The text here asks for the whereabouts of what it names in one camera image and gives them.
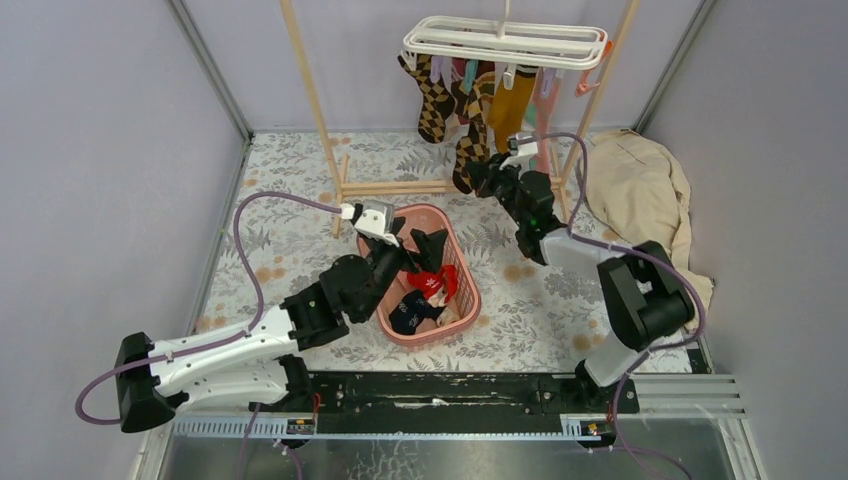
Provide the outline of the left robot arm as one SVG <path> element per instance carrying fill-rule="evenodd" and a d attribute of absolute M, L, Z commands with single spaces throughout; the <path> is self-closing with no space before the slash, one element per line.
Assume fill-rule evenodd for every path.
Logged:
<path fill-rule="evenodd" d="M 346 336 L 368 321 L 401 272 L 419 273 L 442 262 L 448 233 L 414 229 L 412 250 L 366 240 L 365 256 L 336 259 L 318 280 L 269 308 L 257 322 L 222 331 L 153 341 L 126 336 L 115 364 L 119 426 L 124 433 L 153 429 L 192 408 L 265 404 L 304 407 L 310 377 L 299 354 Z"/>

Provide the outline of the red snowflake sock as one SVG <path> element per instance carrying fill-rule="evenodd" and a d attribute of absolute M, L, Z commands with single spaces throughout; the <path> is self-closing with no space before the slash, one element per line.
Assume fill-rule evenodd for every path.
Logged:
<path fill-rule="evenodd" d="M 444 265 L 438 273 L 408 273 L 407 282 L 438 307 L 446 306 L 459 290 L 458 270 L 454 265 Z"/>

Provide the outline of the navy sock red cuff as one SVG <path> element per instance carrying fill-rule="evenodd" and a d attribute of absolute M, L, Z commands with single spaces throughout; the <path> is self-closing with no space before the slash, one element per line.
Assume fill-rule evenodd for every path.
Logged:
<path fill-rule="evenodd" d="M 389 315 L 392 330 L 400 335 L 424 332 L 424 325 L 446 327 L 459 320 L 456 312 L 446 306 L 431 305 L 424 295 L 414 290 L 406 294 Z"/>

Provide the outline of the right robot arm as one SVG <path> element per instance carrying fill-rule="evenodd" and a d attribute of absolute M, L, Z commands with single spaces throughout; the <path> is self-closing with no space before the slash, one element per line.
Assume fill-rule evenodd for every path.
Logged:
<path fill-rule="evenodd" d="M 497 155 L 469 165 L 468 174 L 474 193 L 496 199 L 516 223 L 526 258 L 599 283 L 610 332 L 577 368 L 573 396 L 583 410 L 601 410 L 613 398 L 612 385 L 650 347 L 694 319 L 696 305 L 683 276 L 654 241 L 619 247 L 575 233 L 555 214 L 545 173 L 524 171 Z"/>

